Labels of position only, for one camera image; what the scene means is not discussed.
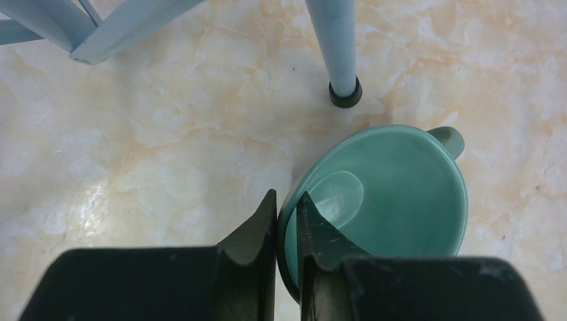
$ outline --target teal mug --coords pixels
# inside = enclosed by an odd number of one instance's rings
[[[320,214],[377,256],[457,255],[467,189],[455,159],[465,142],[451,127],[390,125],[347,138],[300,177],[277,220],[277,264],[299,300],[296,205],[309,192]]]

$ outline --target leg tip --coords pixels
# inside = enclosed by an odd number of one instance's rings
[[[331,83],[329,83],[329,96],[331,97],[331,102],[333,103],[333,105],[339,108],[346,109],[353,107],[360,101],[360,98],[362,97],[362,86],[358,81],[358,77],[356,77],[356,87],[354,88],[354,91],[350,96],[348,97],[337,96],[335,94],[335,91],[333,91],[333,86],[331,86]]]

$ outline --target marble floor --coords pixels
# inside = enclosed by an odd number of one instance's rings
[[[329,103],[302,0],[211,0],[99,66],[47,41],[0,47],[0,320],[66,249],[216,243],[268,189],[281,204],[326,150],[391,123],[461,131],[461,255],[509,260],[565,320],[565,1],[356,9],[350,110]],[[275,319],[298,320],[277,277]]]

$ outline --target metal bar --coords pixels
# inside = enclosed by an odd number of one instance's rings
[[[99,64],[204,0],[126,0],[69,57]]]
[[[354,0],[306,0],[332,89],[348,97],[356,88]]]
[[[42,36],[14,20],[0,20],[0,45],[43,39]]]
[[[0,0],[0,11],[68,52],[95,30],[70,0]]]
[[[102,24],[102,19],[88,0],[79,0],[79,3],[83,7],[83,9],[85,9],[87,15],[90,17],[92,23],[94,23],[96,27]]]

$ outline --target chair leg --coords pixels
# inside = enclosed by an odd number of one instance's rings
[[[306,3],[331,80],[331,101],[337,107],[352,107],[362,96],[356,77],[354,0],[306,0]]]

